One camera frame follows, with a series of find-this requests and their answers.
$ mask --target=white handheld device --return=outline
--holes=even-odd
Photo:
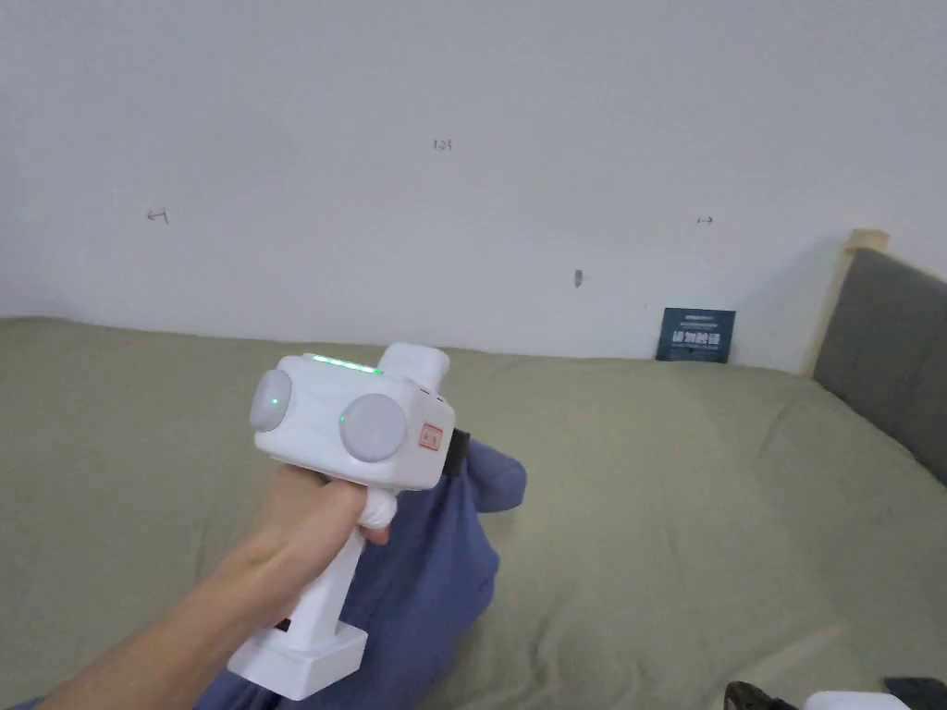
[[[367,486],[359,524],[383,528],[399,490],[438,483],[455,421],[438,395],[449,367],[440,350],[406,343],[389,347],[378,367],[285,357],[254,395],[255,443],[280,461]],[[367,634],[339,622],[339,612],[364,546],[356,528],[290,617],[255,634],[227,667],[295,701],[357,670]]]

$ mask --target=white wall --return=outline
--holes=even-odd
[[[10,0],[0,312],[793,369],[851,227],[947,274],[945,130],[942,0]]]

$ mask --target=green bedsheet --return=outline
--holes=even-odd
[[[0,706],[166,608],[243,531],[270,464],[259,375],[304,350],[0,322]],[[947,678],[947,489],[811,381],[449,351],[458,426],[520,458],[484,519],[496,597],[430,707],[717,708]]]

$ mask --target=white base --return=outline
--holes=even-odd
[[[907,705],[886,693],[816,693],[803,710],[908,710]]]
[[[368,638],[339,622],[335,638],[318,648],[296,650],[280,643],[279,630],[261,631],[233,655],[227,668],[251,683],[301,701],[358,670]]]

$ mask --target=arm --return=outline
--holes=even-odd
[[[329,565],[365,507],[366,490],[325,486],[282,466],[256,531],[181,604],[64,684],[43,710],[190,708],[255,631],[288,615]],[[385,542],[386,531],[366,531]]]

